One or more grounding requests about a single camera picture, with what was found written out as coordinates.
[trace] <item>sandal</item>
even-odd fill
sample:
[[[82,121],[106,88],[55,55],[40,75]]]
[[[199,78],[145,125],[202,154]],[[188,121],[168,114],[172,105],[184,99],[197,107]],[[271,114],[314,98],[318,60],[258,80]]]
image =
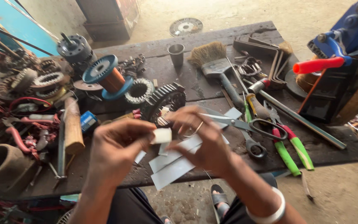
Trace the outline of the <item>sandal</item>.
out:
[[[161,221],[162,221],[162,223],[164,223],[164,224],[172,224],[172,221],[171,221],[171,219],[170,219],[168,216],[162,216],[162,217],[161,217]]]
[[[211,186],[211,200],[212,200],[212,204],[214,205],[214,212],[215,212],[215,216],[216,216],[216,221],[218,222],[218,224],[220,223],[224,212],[230,208],[229,205],[229,201],[227,200],[227,196],[225,194],[225,192],[222,190],[222,188],[219,185],[212,185]],[[219,209],[216,208],[216,206],[221,203],[224,202],[224,205],[219,206]]]

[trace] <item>metal cup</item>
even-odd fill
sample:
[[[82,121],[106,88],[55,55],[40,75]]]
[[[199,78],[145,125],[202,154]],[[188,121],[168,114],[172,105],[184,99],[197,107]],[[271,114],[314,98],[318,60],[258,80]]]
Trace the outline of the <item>metal cup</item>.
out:
[[[185,47],[182,44],[174,44],[168,48],[168,53],[171,56],[172,63],[175,67],[183,65],[184,52]]]

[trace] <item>forearm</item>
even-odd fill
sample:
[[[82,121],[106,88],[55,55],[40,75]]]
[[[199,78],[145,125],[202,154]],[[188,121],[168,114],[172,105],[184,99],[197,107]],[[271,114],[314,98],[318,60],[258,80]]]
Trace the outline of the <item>forearm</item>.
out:
[[[116,188],[103,180],[89,179],[82,188],[81,199],[70,215],[69,224],[106,224]]]
[[[232,155],[233,171],[225,179],[247,206],[248,210],[259,217],[274,214],[281,205],[280,196],[271,186],[256,174],[239,155]],[[278,223],[306,223],[299,213],[286,203],[285,214]]]

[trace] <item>copper wire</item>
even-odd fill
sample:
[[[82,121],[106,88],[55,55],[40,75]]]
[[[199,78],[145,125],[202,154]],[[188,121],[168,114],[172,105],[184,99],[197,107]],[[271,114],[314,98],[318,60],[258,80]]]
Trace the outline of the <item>copper wire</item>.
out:
[[[121,73],[114,68],[106,78],[99,82],[99,84],[103,86],[107,92],[115,93],[125,84],[125,79],[122,77]]]

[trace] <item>ring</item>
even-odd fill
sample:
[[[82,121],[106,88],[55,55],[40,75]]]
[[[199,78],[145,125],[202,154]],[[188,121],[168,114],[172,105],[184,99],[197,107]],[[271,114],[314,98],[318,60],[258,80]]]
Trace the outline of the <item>ring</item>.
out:
[[[202,121],[201,124],[198,126],[198,128],[196,129],[196,131],[193,134],[191,134],[191,135],[183,135],[183,137],[190,138],[190,137],[194,136],[195,134],[197,134],[198,130],[200,130],[200,128],[201,128],[203,123],[204,122]]]

